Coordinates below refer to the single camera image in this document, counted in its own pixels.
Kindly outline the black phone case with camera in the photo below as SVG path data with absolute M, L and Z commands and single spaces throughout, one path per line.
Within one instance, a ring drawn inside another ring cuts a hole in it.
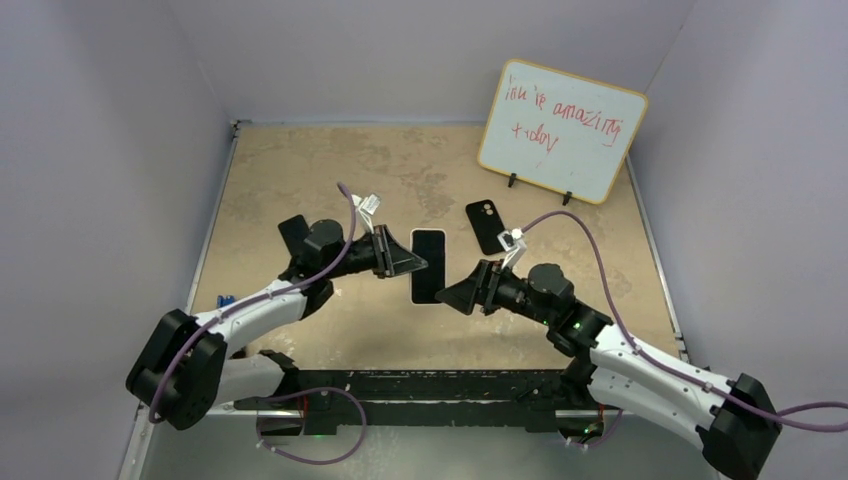
M 482 253 L 503 253 L 498 235 L 505 231 L 505 226 L 495 203 L 490 199 L 471 202 L 465 206 L 465 213 Z

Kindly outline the black phone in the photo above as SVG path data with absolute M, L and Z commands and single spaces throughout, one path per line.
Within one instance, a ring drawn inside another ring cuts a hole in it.
M 301 254 L 304 240 L 310 233 L 309 224 L 302 214 L 290 217 L 277 225 L 279 234 L 291 257 Z

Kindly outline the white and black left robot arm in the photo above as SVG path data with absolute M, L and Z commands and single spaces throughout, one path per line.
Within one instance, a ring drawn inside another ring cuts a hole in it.
M 334 279 L 365 271 L 387 279 L 428 265 L 385 225 L 355 239 L 335 220 L 308 224 L 297 215 L 278 230 L 291 259 L 276 280 L 223 308 L 195 315 L 174 309 L 157 323 L 125 382 L 148 406 L 152 423 L 178 430 L 196 424 L 222 403 L 231 357 L 270 331 L 319 311 L 334 293 Z

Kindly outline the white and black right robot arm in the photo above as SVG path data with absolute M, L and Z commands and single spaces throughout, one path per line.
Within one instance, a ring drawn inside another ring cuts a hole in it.
M 482 260 L 464 280 L 438 291 L 438 302 L 465 315 L 499 309 L 547 328 L 546 338 L 570 363 L 561 392 L 576 407 L 592 400 L 618 407 L 678 435 L 730 479 L 756 479 L 780 426 L 754 413 L 775 412 L 764 386 L 696 367 L 625 333 L 609 316 L 580 301 L 561 268 L 543 263 L 520 278 Z

